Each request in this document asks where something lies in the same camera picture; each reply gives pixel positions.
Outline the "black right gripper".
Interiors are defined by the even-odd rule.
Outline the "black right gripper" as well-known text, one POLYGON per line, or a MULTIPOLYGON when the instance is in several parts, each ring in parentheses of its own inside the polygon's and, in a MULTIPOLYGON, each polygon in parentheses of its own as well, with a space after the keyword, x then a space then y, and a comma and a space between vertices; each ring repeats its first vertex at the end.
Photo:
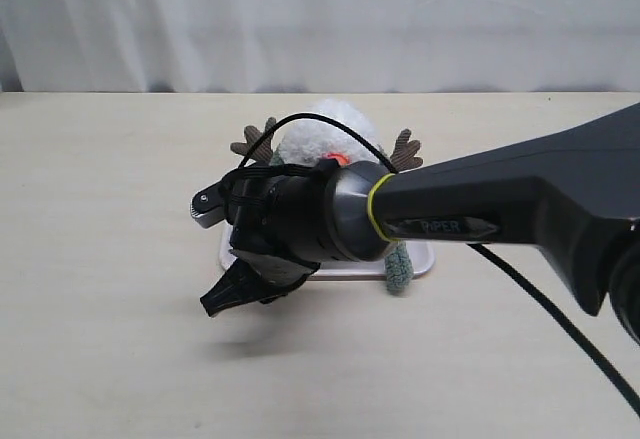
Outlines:
POLYGON ((234 184, 235 261, 200 303, 209 317, 299 288, 330 257, 322 177, 252 177, 234 184))

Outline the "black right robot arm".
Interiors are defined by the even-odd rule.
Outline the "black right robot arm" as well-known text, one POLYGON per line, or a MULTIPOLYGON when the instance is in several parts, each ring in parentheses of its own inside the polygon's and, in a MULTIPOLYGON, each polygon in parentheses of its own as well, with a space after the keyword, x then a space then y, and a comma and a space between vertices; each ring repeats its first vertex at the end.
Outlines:
POLYGON ((269 303, 328 261, 373 262, 402 240, 537 247, 589 315, 609 301, 639 334, 639 108, 407 170, 368 161, 270 164, 259 140, 192 200, 204 228, 229 223, 234 262, 203 295, 209 315, 269 303))

